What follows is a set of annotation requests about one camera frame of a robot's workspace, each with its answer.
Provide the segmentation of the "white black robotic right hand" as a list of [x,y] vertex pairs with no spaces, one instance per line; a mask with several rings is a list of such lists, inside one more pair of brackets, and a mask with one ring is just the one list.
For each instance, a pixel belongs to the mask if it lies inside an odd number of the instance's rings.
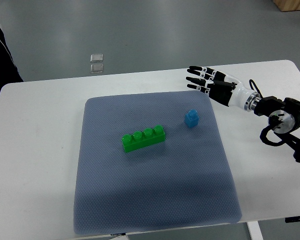
[[248,89],[236,77],[210,67],[190,66],[186,80],[188,88],[200,91],[226,107],[236,106],[247,112],[253,111],[261,100],[256,90]]

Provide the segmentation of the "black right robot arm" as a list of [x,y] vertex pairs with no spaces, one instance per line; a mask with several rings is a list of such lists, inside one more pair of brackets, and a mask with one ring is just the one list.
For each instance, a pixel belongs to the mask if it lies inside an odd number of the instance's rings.
[[260,133],[260,140],[273,147],[284,144],[294,150],[293,157],[300,163],[300,101],[274,96],[257,98],[250,104],[257,116],[268,117],[268,125]]

